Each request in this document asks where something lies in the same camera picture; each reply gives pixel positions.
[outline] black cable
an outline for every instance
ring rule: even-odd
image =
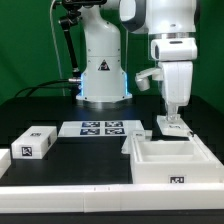
[[[24,88],[24,89],[20,90],[18,93],[16,93],[14,98],[18,97],[18,95],[20,93],[22,93],[22,92],[24,92],[26,90],[29,90],[29,89],[31,89],[31,91],[32,90],[36,91],[38,89],[71,89],[71,86],[64,86],[64,87],[63,86],[55,86],[55,87],[50,87],[50,86],[27,87],[27,88]]]
[[[68,83],[68,80],[67,79],[59,79],[59,80],[41,83],[36,87],[32,87],[31,90],[26,94],[26,97],[29,97],[30,95],[32,95],[39,87],[49,86],[49,85],[58,84],[58,83]]]

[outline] white cube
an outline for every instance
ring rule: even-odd
[[[14,159],[42,159],[56,140],[56,127],[32,126],[12,143],[12,156]]]

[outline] white container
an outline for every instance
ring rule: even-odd
[[[221,183],[222,163],[195,135],[189,141],[139,141],[131,138],[134,184]]]

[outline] white box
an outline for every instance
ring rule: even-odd
[[[0,149],[0,178],[11,165],[9,149]]]
[[[12,156],[14,159],[42,159],[56,140],[56,127],[32,126],[12,143]]]
[[[134,184],[221,183],[224,166],[195,135],[189,141],[131,137]]]

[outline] white base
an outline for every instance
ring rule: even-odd
[[[173,123],[168,122],[165,116],[157,116],[157,123],[163,135],[188,137],[191,129],[180,118]]]
[[[0,213],[224,209],[224,184],[1,187]]]

